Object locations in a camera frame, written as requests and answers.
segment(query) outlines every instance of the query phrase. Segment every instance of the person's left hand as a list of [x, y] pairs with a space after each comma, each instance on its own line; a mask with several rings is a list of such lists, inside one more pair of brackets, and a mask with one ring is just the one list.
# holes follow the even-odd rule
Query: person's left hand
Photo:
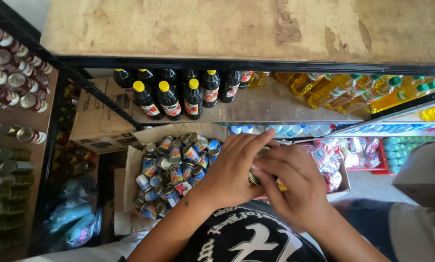
[[246, 203], [264, 194], [264, 188], [248, 182], [253, 158], [265, 145], [278, 146], [269, 129], [260, 135], [242, 133], [225, 140], [219, 155], [206, 175], [189, 192], [202, 198], [214, 209]]

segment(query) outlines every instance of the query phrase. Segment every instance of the person's right hand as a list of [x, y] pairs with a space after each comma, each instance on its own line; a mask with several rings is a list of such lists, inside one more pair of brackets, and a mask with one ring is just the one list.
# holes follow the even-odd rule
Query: person's right hand
[[[253, 164], [258, 168], [252, 173], [260, 179], [269, 203], [297, 230], [308, 233], [328, 223], [331, 212], [336, 212], [326, 197], [326, 185], [316, 163], [298, 146], [281, 146], [265, 152]], [[280, 192], [274, 174], [287, 187]]]

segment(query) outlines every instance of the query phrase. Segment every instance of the green bottle cap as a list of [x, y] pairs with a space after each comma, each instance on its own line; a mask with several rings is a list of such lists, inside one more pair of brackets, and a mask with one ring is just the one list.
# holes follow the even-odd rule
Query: green bottle cap
[[384, 76], [383, 74], [372, 74], [371, 75], [371, 79], [374, 80], [374, 81], [377, 81], [377, 80], [379, 80], [383, 76]]
[[398, 76], [394, 76], [391, 79], [389, 79], [390, 86], [400, 85], [401, 83], [402, 83], [402, 79]]
[[435, 81], [432, 81], [428, 84], [429, 90], [435, 90]]
[[351, 74], [350, 77], [354, 80], [358, 80], [360, 77], [362, 77], [361, 74]]
[[419, 84], [417, 87], [416, 87], [416, 90], [418, 91], [418, 92], [425, 92], [425, 91], [428, 91], [429, 90], [429, 86], [427, 85], [427, 84]]

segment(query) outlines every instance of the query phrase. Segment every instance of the wooden surface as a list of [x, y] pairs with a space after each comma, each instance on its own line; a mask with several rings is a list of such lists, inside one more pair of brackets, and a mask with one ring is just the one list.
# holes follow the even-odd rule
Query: wooden surface
[[[23, 110], [20, 106], [15, 106], [13, 112], [0, 111], [0, 123], [12, 123], [20, 126], [28, 126], [33, 129], [45, 132], [47, 134], [49, 127], [49, 118], [51, 117], [52, 103], [54, 102], [54, 93], [57, 84], [57, 69], [53, 69], [49, 75], [51, 82], [47, 85], [51, 94], [45, 99], [48, 103], [47, 110], [42, 113], [37, 113], [30, 110]], [[32, 151], [30, 162], [34, 165], [33, 175], [35, 176], [34, 184], [31, 186], [31, 195], [28, 199], [28, 212], [25, 214], [25, 227], [24, 227], [24, 244], [18, 247], [13, 247], [5, 251], [5, 255], [0, 254], [0, 261], [15, 261], [26, 257], [28, 245], [30, 243], [30, 235], [33, 224], [33, 215], [36, 206], [36, 199], [38, 198], [38, 189], [41, 179], [41, 168], [43, 165], [43, 157], [46, 147], [46, 141], [42, 144], [35, 145], [30, 143], [21, 143], [16, 138], [0, 137], [0, 148], [19, 148], [29, 149]]]
[[272, 76], [268, 77], [264, 86], [257, 90], [239, 89], [235, 100], [222, 103], [219, 98], [213, 108], [204, 108], [203, 115], [198, 120], [190, 120], [182, 116], [178, 121], [170, 121], [167, 117], [161, 120], [151, 120], [138, 106], [133, 106], [133, 119], [145, 125], [155, 123], [263, 123], [274, 124], [296, 123], [358, 123], [369, 120], [370, 111], [358, 110], [344, 115], [337, 111], [324, 108], [313, 110], [307, 106], [303, 97], [295, 97], [288, 86], [277, 83]]
[[435, 0], [52, 0], [58, 55], [435, 64]]

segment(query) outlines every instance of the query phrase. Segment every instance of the stacked cans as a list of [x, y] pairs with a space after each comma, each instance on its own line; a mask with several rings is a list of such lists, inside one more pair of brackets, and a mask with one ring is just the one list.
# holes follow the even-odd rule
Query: stacked cans
[[220, 141], [195, 132], [146, 144], [135, 179], [140, 187], [133, 200], [136, 211], [152, 219], [164, 217], [204, 177], [220, 150]]

